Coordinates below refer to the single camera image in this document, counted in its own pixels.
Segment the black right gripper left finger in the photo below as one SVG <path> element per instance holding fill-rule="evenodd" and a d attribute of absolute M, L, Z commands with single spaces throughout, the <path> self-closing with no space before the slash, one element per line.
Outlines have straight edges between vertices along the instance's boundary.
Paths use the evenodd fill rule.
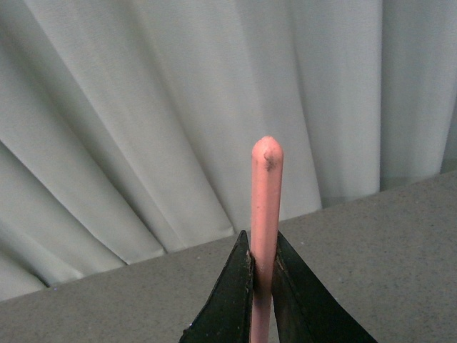
<path fill-rule="evenodd" d="M 201 311 L 180 342 L 243 343 L 250 340 L 253 260 L 246 231 L 239 234 Z"/>

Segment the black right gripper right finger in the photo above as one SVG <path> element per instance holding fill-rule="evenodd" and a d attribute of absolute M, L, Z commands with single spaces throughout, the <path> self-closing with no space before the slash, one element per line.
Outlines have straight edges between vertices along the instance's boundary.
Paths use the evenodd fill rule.
<path fill-rule="evenodd" d="M 278 233 L 272 295 L 280 342 L 375 342 Z"/>

